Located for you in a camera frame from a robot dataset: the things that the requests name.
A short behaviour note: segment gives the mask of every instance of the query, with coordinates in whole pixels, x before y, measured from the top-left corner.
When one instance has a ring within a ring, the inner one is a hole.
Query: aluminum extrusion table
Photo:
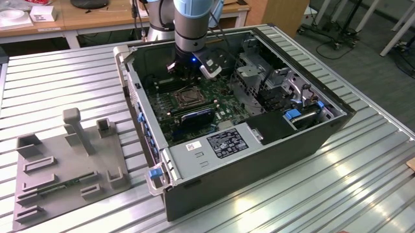
[[[116,77],[116,45],[12,57],[0,79],[0,233],[12,231],[16,136],[64,133],[58,119],[70,105],[80,108],[84,127],[102,117],[116,122],[134,187],[24,232],[415,231],[415,176],[405,164],[415,154],[414,133],[278,28],[259,29],[358,111],[318,152],[167,222],[162,198],[151,196],[143,176],[146,159]]]

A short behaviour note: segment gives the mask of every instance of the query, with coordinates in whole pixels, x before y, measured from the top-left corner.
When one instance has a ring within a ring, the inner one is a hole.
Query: barcode sticker
[[[58,31],[60,30],[62,28],[42,28],[42,29],[38,29],[39,32],[50,32],[50,31]]]

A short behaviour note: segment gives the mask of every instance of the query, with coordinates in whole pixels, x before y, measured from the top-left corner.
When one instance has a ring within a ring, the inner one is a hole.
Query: wooden desk
[[[63,9],[60,1],[56,0],[52,5],[58,11],[55,22],[34,22],[32,27],[0,31],[0,44],[18,41],[38,40],[46,38],[63,37],[66,30]]]
[[[102,9],[92,10],[87,14],[87,10],[72,6],[70,0],[55,0],[54,6],[59,8],[56,22],[34,23],[34,27],[15,29],[16,34],[2,34],[3,32],[0,32],[0,44],[44,38],[66,37],[71,49],[76,49],[80,48],[78,35],[135,28],[135,21],[131,18],[130,0],[111,0],[108,8],[104,7]],[[248,5],[242,6],[238,3],[227,4],[223,9],[222,18],[235,17],[235,27],[243,27],[250,9],[251,7]],[[150,27],[148,17],[143,17],[142,19],[143,26]],[[42,33],[38,31],[38,27],[60,27],[62,29]]]

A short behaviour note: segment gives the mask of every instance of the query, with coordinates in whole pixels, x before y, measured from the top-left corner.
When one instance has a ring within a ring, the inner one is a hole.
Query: table leg
[[[330,4],[331,0],[325,0],[323,2],[323,5],[322,5],[322,8],[319,10],[319,13],[318,13],[318,16],[317,16],[317,20],[315,20],[315,23],[319,24],[322,18],[323,18],[323,15],[325,15],[325,12],[327,10],[327,6]]]
[[[78,32],[74,31],[64,31],[64,37],[67,38],[67,42],[71,49],[79,49],[79,41],[78,41]]]
[[[343,11],[343,9],[345,9],[345,6],[346,6],[347,1],[349,1],[349,0],[342,0],[341,5],[339,5],[339,7],[338,7],[338,10],[337,10],[337,12],[335,12],[335,15],[333,16],[331,22],[337,22],[337,21],[338,21],[338,18],[339,18],[341,13],[342,13],[342,11]]]
[[[235,22],[235,27],[240,28],[246,25],[246,20],[247,20],[247,14],[248,11],[242,11],[238,14],[236,22]]]
[[[409,21],[406,22],[406,24],[403,25],[402,29],[399,30],[399,32],[394,36],[394,38],[390,41],[389,45],[385,47],[383,51],[381,52],[381,56],[385,57],[389,54],[389,52],[391,51],[393,47],[397,45],[401,37],[407,32],[407,30],[411,27],[411,25],[414,24],[414,22],[415,22],[415,13],[413,13],[413,16],[410,17]]]
[[[381,0],[375,0],[370,6],[370,9],[369,11],[366,12],[365,16],[363,16],[363,19],[357,27],[357,32],[359,33],[366,25],[366,23],[369,22],[369,18],[371,17],[371,15],[374,14],[374,11],[377,9],[377,6],[378,6],[378,3],[379,3]]]
[[[401,27],[402,23],[403,23],[405,21],[409,20],[409,17],[410,17],[410,15],[411,15],[413,11],[414,11],[414,8],[415,8],[415,1],[414,1],[414,3],[411,4],[409,10],[405,12],[403,16],[401,17],[398,23],[395,24],[395,26],[394,26],[394,28],[393,28],[393,31],[394,31],[394,32],[397,32],[397,30],[398,30],[398,28]]]

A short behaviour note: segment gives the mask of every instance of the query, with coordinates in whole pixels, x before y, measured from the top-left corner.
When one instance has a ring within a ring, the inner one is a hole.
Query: green circuit board
[[[186,86],[168,93],[148,95],[148,100],[170,146],[219,131],[218,124],[222,122],[227,121],[235,125],[250,117],[230,90],[226,79],[215,82],[202,79],[198,85]],[[180,124],[182,117],[204,109],[215,110],[212,123],[199,130],[178,135],[175,128]]]

